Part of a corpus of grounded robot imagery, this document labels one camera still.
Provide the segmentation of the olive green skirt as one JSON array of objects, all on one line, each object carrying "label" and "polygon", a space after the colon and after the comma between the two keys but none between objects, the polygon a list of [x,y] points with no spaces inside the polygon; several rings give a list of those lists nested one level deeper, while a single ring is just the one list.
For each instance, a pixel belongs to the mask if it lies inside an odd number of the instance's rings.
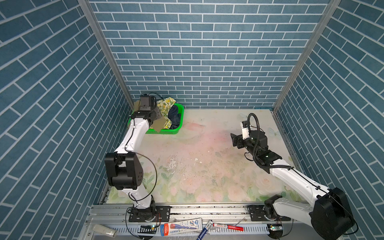
[{"label": "olive green skirt", "polygon": [[[133,113],[135,111],[139,111],[139,103],[140,103],[140,100],[134,102]],[[149,129],[147,131],[147,134],[160,134],[161,131],[164,130],[163,127],[164,127],[165,123],[166,123],[166,119],[163,116],[161,119],[154,121],[153,124],[149,124],[149,122],[148,122]]]}]

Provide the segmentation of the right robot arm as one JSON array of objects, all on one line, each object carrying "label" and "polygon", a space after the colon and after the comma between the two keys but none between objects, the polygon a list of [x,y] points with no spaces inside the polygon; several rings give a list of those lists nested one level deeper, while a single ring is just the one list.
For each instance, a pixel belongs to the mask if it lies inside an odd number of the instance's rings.
[{"label": "right robot arm", "polygon": [[324,240],[336,240],[352,227],[358,227],[347,195],[339,188],[322,185],[295,167],[288,164],[280,155],[269,150],[267,137],[258,131],[231,134],[232,144],[238,149],[246,149],[252,155],[252,162],[266,173],[280,179],[296,191],[306,203],[289,201],[282,195],[274,195],[265,200],[265,217],[271,221],[279,217],[297,220],[310,227]]}]

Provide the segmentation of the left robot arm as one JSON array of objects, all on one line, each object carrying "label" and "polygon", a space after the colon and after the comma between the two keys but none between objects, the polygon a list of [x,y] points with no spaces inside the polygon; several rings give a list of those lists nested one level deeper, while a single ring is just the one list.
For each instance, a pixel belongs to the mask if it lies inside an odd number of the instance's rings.
[{"label": "left robot arm", "polygon": [[142,184],[144,170],[137,150],[152,123],[160,116],[157,107],[140,107],[131,115],[122,143],[105,156],[109,185],[128,195],[138,210],[147,211],[155,206],[154,198]]}]

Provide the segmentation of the yellow floral skirt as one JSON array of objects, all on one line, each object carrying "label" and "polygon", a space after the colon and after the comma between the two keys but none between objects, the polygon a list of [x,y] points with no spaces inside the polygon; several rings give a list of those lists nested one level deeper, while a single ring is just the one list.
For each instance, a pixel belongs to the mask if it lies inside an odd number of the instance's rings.
[{"label": "yellow floral skirt", "polygon": [[169,129],[172,125],[172,121],[168,118],[168,114],[175,103],[176,100],[171,97],[157,101],[157,107],[159,108],[162,116],[166,119],[163,129]]}]

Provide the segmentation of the dark navy skirt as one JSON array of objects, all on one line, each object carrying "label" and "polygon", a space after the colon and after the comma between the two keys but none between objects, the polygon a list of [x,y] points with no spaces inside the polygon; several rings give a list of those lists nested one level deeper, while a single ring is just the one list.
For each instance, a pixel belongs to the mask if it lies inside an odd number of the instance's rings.
[{"label": "dark navy skirt", "polygon": [[181,123],[181,114],[179,114],[179,108],[173,105],[168,113],[168,118],[171,121],[170,130],[177,129]]}]

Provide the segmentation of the green plastic basket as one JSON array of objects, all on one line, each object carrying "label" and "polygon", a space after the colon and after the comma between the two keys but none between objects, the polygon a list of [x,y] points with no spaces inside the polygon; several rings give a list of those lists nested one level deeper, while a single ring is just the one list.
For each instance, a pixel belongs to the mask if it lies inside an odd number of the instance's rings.
[{"label": "green plastic basket", "polygon": [[182,127],[184,107],[173,100],[153,101],[150,96],[150,106],[156,103],[156,119],[149,121],[150,126],[146,134],[174,135]]}]

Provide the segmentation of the red marker pen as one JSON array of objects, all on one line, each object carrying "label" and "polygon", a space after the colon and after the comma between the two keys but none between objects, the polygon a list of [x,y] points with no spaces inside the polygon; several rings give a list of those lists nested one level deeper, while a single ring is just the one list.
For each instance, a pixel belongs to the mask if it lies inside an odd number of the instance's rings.
[{"label": "red marker pen", "polygon": [[228,229],[228,230],[234,230],[234,231],[240,231],[240,232],[244,231],[243,227],[226,225],[226,224],[219,224],[219,223],[213,223],[213,227],[215,227],[215,228],[222,228],[222,229]]}]

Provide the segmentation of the blue marker pen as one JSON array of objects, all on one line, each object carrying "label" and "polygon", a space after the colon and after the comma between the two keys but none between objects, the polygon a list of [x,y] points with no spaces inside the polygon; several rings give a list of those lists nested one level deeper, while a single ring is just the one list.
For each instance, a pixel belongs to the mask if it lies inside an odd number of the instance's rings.
[{"label": "blue marker pen", "polygon": [[206,226],[203,228],[202,232],[197,237],[197,240],[203,240],[205,235],[209,232],[210,228],[213,226],[213,221],[209,220]]}]

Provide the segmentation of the red blue toothpaste box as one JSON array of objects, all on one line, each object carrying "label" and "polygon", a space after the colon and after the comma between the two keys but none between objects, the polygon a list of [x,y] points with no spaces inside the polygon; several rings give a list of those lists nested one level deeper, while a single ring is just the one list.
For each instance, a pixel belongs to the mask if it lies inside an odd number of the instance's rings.
[{"label": "red blue toothpaste box", "polygon": [[201,232],[202,230],[203,221],[201,218],[165,223],[160,226],[160,233],[162,237],[190,232]]}]

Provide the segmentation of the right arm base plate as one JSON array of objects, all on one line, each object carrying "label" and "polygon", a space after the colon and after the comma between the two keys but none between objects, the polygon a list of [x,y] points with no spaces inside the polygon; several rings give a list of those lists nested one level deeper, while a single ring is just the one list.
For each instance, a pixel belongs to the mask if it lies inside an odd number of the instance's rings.
[{"label": "right arm base plate", "polygon": [[281,217],[276,215],[275,212],[271,212],[264,205],[248,205],[246,207],[252,222],[262,222],[262,221],[291,221],[291,218]]}]

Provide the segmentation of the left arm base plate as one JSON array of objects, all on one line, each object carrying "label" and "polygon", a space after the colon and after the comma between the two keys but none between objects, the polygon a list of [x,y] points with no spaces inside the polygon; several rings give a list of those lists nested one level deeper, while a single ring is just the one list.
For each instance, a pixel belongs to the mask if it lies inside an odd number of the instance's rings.
[{"label": "left arm base plate", "polygon": [[159,217],[158,222],[168,222],[171,215],[170,206],[156,206],[149,207],[147,209],[129,209],[129,222],[130,223],[144,223],[144,222],[153,222],[156,220],[156,217]]}]

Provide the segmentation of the aluminium rail frame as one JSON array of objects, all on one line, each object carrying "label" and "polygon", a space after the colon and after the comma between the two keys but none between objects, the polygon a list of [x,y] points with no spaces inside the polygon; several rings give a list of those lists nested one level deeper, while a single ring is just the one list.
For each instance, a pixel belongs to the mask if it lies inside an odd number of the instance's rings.
[{"label": "aluminium rail frame", "polygon": [[[243,227],[244,231],[234,231],[211,227],[205,235],[206,240],[320,240],[316,231],[297,220],[252,222],[246,207],[260,203],[225,203],[225,204],[158,204],[170,206],[170,220],[166,223],[201,218],[203,227],[209,220],[214,223]],[[127,212],[129,205],[94,205],[80,233],[81,240],[194,240],[201,233],[190,232],[162,237],[160,226],[165,222],[130,223]],[[94,225],[118,231],[115,238],[110,238],[93,231]]]}]

